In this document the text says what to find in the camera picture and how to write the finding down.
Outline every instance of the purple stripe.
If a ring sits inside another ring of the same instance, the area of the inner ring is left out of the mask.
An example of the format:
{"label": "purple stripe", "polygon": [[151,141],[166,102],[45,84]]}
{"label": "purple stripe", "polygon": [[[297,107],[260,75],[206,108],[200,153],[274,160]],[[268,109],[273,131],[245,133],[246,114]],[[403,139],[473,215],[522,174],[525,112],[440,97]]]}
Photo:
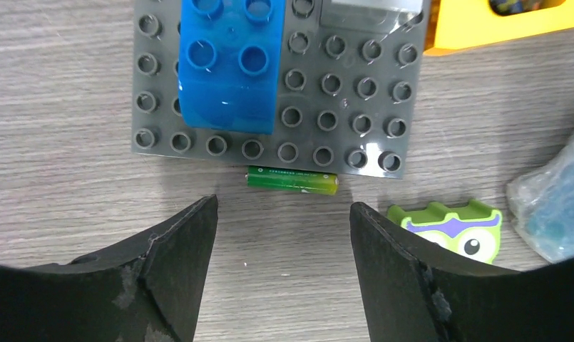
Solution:
{"label": "purple stripe", "polygon": [[472,227],[494,227],[501,220],[501,216],[497,214],[494,219],[482,222],[462,222],[458,219],[450,219],[443,224],[434,224],[430,226],[417,227],[412,222],[406,223],[406,229],[413,233],[427,232],[428,230],[438,230],[444,234],[454,238],[459,235],[463,230]]}

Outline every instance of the battery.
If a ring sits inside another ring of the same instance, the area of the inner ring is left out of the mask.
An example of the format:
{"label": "battery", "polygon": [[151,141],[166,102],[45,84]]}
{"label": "battery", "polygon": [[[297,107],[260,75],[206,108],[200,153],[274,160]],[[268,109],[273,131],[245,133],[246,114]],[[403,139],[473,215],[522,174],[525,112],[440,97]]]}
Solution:
{"label": "battery", "polygon": [[335,195],[339,187],[337,175],[331,173],[249,166],[246,177],[249,187],[307,194]]}

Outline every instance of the green toy block with eyes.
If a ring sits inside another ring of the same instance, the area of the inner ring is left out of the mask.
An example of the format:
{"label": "green toy block with eyes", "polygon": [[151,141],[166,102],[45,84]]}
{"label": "green toy block with eyes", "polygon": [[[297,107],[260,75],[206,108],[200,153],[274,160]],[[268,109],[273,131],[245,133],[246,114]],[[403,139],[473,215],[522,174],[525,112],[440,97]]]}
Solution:
{"label": "green toy block with eyes", "polygon": [[477,199],[465,207],[431,202],[426,209],[408,212],[393,205],[387,218],[443,248],[487,264],[492,264],[501,246],[503,214]]}

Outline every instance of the toy eye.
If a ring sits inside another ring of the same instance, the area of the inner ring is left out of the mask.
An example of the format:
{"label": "toy eye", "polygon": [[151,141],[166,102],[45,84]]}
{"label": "toy eye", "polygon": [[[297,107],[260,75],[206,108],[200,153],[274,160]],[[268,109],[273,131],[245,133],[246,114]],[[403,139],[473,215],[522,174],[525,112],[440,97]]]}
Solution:
{"label": "toy eye", "polygon": [[457,253],[470,259],[489,262],[495,252],[495,238],[483,228],[470,228],[458,238]]}
{"label": "toy eye", "polygon": [[433,242],[442,248],[449,248],[449,243],[446,241],[446,238],[442,233],[438,232],[420,232],[417,233],[420,237],[424,238],[429,242]]}

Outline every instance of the tabletop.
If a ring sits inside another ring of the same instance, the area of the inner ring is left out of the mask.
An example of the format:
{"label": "tabletop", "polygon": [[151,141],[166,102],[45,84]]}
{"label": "tabletop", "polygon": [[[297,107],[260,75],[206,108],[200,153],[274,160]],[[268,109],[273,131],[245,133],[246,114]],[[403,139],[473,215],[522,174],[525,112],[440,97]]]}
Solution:
{"label": "tabletop", "polygon": [[66,263],[220,201],[196,341],[368,341],[349,206],[480,199],[506,213],[495,264],[545,262],[505,186],[574,128],[574,29],[425,57],[403,180],[337,195],[246,187],[244,167],[130,152],[133,2],[0,0],[0,263]]}

